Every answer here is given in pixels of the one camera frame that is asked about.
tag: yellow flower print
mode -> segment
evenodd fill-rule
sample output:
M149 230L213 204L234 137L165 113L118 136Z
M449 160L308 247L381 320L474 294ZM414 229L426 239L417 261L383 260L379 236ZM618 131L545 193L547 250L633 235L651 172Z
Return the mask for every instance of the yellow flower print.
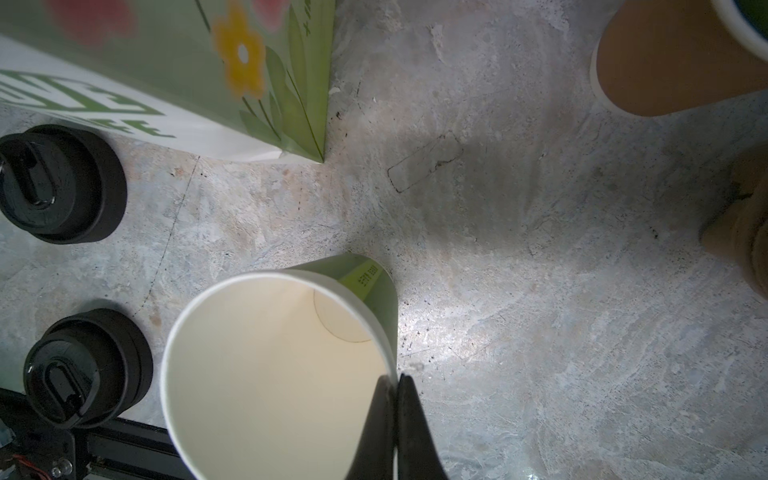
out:
M227 83L238 97L246 93L256 98L264 95L264 60L266 50L261 36L248 29L245 9L230 2L229 15L211 29L214 45L224 60Z

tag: gray stone surface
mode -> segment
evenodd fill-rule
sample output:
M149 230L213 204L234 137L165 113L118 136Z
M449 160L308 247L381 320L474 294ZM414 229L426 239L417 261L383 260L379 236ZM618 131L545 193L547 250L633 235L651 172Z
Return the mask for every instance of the gray stone surface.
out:
M768 94L606 112L588 66L619 4L339 0L323 166L109 137L111 237L0 219L0 386L85 307L131 314L159 360L205 287L351 250L396 282L399 368L452 479L768 477L768 306L697 242ZM0 109L0 133L45 120ZM163 425L157 383L124 416Z

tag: green floral paper bag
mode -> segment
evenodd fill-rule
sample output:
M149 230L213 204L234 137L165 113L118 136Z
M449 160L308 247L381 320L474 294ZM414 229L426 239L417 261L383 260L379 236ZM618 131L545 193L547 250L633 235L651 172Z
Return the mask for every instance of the green floral paper bag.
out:
M333 0L0 0L0 102L231 161L323 161Z

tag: green paper cup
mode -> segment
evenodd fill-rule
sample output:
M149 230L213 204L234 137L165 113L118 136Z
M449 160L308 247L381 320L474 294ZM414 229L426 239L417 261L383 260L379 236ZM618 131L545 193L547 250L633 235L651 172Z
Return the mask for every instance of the green paper cup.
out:
M397 383L396 342L395 286L363 255L225 280L170 332L170 436L198 480L340 480L378 378Z

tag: screw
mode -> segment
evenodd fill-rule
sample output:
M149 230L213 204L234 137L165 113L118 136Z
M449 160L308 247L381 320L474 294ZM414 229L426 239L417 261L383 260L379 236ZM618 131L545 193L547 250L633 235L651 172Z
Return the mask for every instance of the screw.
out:
M51 468L51 475L53 478L60 478L72 473L72 462L64 457L61 457L57 462L54 462L53 468Z

